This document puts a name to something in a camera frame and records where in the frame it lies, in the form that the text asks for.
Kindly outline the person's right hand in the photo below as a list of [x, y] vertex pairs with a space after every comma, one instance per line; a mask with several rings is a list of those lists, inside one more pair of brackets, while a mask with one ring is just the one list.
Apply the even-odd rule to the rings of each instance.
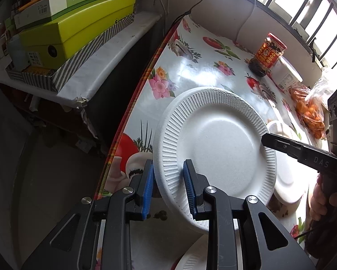
[[337, 192], [327, 198], [322, 188], [322, 174], [319, 173], [309, 202], [310, 217], [314, 221], [319, 221], [327, 214], [329, 204], [337, 208]]

